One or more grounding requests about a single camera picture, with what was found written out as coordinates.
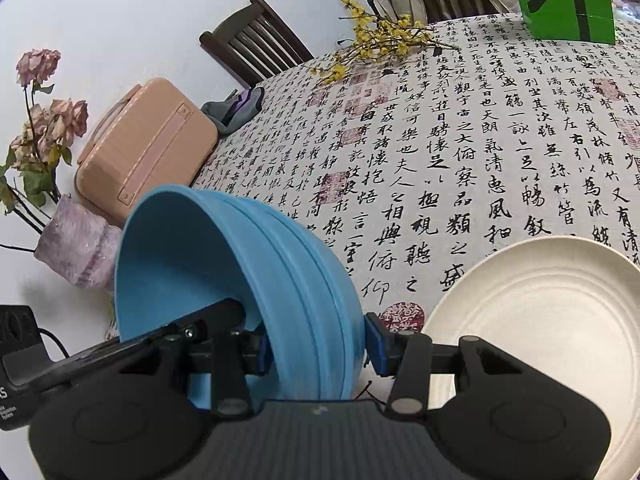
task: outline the tablecloth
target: tablecloth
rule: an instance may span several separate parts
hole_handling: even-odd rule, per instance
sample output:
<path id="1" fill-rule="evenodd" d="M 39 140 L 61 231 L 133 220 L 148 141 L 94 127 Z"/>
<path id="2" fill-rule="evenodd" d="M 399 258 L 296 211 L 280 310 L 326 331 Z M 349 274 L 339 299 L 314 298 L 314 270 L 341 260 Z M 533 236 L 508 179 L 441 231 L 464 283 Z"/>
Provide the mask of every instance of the tablecloth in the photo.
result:
<path id="1" fill-rule="evenodd" d="M 332 248 L 363 311 L 420 330 L 474 264 L 572 234 L 640 265 L 640 29 L 617 45 L 539 41 L 517 14 L 439 23 L 401 63 L 318 86 L 299 66 L 221 140 L 197 189 L 249 196 Z M 390 380 L 366 365 L 385 398 Z"/>

